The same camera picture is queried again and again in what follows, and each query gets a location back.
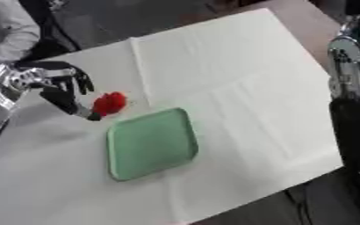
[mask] green tray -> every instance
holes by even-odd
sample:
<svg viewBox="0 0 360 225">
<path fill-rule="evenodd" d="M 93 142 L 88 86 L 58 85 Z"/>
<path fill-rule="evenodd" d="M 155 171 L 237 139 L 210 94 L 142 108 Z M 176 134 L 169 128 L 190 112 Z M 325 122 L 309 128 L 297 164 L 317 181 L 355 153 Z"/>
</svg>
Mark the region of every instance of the green tray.
<svg viewBox="0 0 360 225">
<path fill-rule="evenodd" d="M 187 112 L 177 108 L 115 124 L 108 151 L 110 173 L 126 181 L 188 163 L 198 145 Z"/>
</svg>

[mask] chair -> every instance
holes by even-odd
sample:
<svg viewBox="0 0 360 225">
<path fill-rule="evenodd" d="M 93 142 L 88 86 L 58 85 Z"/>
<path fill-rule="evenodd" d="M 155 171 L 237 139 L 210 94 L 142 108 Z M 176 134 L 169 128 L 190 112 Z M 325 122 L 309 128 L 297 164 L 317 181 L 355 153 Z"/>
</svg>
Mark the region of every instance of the chair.
<svg viewBox="0 0 360 225">
<path fill-rule="evenodd" d="M 19 0 L 19 2 L 35 23 L 40 26 L 41 37 L 40 42 L 32 48 L 31 54 L 24 58 L 22 62 L 36 61 L 82 50 L 77 42 L 59 25 L 54 14 L 50 11 L 47 0 Z M 55 33 L 60 34 L 73 49 L 69 49 L 62 44 L 61 40 L 54 36 Z"/>
</svg>

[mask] gray floor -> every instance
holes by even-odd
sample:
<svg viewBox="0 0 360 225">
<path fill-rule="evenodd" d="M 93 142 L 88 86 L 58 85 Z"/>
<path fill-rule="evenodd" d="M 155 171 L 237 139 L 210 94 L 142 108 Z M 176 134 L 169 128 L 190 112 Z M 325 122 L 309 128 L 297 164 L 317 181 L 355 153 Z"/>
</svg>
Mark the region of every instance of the gray floor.
<svg viewBox="0 0 360 225">
<path fill-rule="evenodd" d="M 205 4 L 211 1 L 69 0 L 57 18 L 83 48 L 89 48 L 170 29 L 195 15 L 209 15 L 212 12 Z M 342 22 L 344 1 L 325 0 L 320 7 Z M 196 225 L 360 225 L 359 213 L 340 172 L 294 187 L 289 192 L 297 196 L 297 200 L 306 202 L 311 222 L 304 214 L 299 217 L 299 206 L 290 201 L 288 192 L 280 192 Z"/>
<path fill-rule="evenodd" d="M 68 0 L 56 13 L 59 22 L 83 48 L 156 33 L 209 14 L 212 0 Z"/>
</svg>

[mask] person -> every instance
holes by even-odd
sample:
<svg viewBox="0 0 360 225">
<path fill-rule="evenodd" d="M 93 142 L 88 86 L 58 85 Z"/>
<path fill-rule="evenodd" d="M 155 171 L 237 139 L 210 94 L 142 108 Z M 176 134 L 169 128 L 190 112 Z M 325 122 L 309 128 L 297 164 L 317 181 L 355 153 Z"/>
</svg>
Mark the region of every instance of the person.
<svg viewBox="0 0 360 225">
<path fill-rule="evenodd" d="M 0 62 L 17 62 L 40 40 L 40 27 L 18 0 L 0 0 Z"/>
</svg>

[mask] table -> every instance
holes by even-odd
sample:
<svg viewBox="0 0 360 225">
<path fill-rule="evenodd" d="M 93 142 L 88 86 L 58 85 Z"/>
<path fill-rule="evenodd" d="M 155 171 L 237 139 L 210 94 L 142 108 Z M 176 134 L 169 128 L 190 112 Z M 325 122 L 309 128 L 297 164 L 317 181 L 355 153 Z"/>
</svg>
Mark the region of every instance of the table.
<svg viewBox="0 0 360 225">
<path fill-rule="evenodd" d="M 58 60 L 132 104 L 91 123 L 28 96 L 0 138 L 1 225 L 191 223 L 342 166 L 328 75 L 267 10 Z M 112 122 L 177 106 L 191 116 L 195 161 L 111 180 L 104 134 Z"/>
</svg>

